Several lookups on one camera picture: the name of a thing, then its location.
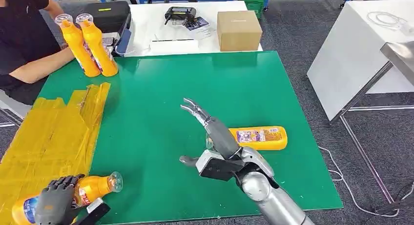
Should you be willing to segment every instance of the orange bottle lying on table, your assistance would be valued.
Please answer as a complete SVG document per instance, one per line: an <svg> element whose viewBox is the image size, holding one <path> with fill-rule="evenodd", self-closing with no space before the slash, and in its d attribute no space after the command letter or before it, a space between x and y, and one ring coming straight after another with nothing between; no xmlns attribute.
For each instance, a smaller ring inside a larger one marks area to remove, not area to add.
<svg viewBox="0 0 414 225"><path fill-rule="evenodd" d="M281 150L288 144L286 130L281 126L229 128L240 146L256 150Z"/></svg>
<svg viewBox="0 0 414 225"><path fill-rule="evenodd" d="M120 192L124 182L120 173L114 171L106 177L88 176L79 179L75 186L72 208L80 208L91 204L98 197L103 197L110 192ZM18 200L13 208L12 215L18 225L30 225L35 223L35 209L39 196Z"/></svg>

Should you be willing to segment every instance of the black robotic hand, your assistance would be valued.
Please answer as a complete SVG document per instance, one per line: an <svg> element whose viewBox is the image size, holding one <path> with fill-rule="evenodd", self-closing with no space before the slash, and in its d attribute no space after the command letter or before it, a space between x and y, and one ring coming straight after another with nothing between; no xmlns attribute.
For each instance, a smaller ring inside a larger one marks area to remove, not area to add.
<svg viewBox="0 0 414 225"><path fill-rule="evenodd" d="M79 214L72 208L75 186L84 174L61 177L43 189L36 206L35 221L38 225L69 225Z"/></svg>

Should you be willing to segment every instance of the green tabletop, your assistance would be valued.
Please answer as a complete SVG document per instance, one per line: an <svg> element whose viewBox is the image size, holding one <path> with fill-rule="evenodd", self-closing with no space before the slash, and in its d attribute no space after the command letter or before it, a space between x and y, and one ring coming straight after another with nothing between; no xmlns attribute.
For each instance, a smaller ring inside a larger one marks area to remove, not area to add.
<svg viewBox="0 0 414 225"><path fill-rule="evenodd" d="M180 109L198 102L228 127L280 125L281 151L261 153L276 181L303 209L341 208L307 120L276 52L118 58L119 74L88 78L73 61L53 73L40 97L62 97L91 83L111 83L91 175L119 171L124 189L104 197L102 224L259 214L235 184L202 178L180 155L199 156L205 131Z"/></svg>

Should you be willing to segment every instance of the plastic bottle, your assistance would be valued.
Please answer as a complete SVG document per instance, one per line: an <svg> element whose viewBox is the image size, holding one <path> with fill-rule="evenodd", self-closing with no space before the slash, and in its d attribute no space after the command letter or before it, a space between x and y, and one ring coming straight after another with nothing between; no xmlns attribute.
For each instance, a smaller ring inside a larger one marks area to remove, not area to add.
<svg viewBox="0 0 414 225"><path fill-rule="evenodd" d="M229 128L230 133L241 147L256 150L282 150L288 144L286 130L281 126L258 126ZM206 148L212 149L213 140L206 134Z"/></svg>
<svg viewBox="0 0 414 225"><path fill-rule="evenodd" d="M88 77L99 75L101 71L83 39L82 31L74 25L72 16L60 14L55 18L55 23L61 27L63 38L81 65L85 75Z"/></svg>
<svg viewBox="0 0 414 225"><path fill-rule="evenodd" d="M118 73L118 66L111 53L102 43L102 31L93 23L90 14L80 14L76 17L76 23L81 26L83 37L94 56L98 67L104 76L113 76Z"/></svg>
<svg viewBox="0 0 414 225"><path fill-rule="evenodd" d="M75 186L72 208L89 205L98 197L103 197L110 192L120 192L123 187L120 173L114 171L106 177L88 176L78 181ZM30 225L35 223L35 208L38 203L38 195L27 199L18 200L13 208L12 215L18 225Z"/></svg>

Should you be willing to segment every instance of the gray carpet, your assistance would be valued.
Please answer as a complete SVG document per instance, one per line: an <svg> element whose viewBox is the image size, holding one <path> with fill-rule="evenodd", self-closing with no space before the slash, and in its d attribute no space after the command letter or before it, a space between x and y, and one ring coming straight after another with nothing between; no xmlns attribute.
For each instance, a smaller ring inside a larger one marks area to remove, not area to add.
<svg viewBox="0 0 414 225"><path fill-rule="evenodd" d="M306 78L319 48L334 24L342 0L270 0L269 10L261 19L264 50L277 50L285 66L296 95L302 105L316 141L328 148L341 167L356 200L365 209L373 210L385 203L379 187L363 163L362 158L341 123L331 126L317 96ZM84 1L61 2L65 11L72 15L80 13ZM51 20L49 25L62 38ZM375 104L382 98L386 103L412 102L411 94L394 96L367 96L361 104ZM366 147L372 161L383 177L390 192L414 181L414 137L410 127L414 124L414 111L384 111L350 113L346 115L354 132ZM13 138L15 128L0 129L0 154ZM334 169L328 155L323 153L327 166ZM361 225L371 215L356 208L342 182L335 182L344 203L344 209L308 211L318 225ZM410 225L414 223L414 208L400 211L396 218L372 218L367 224ZM262 225L262 216L167 223L169 225Z"/></svg>

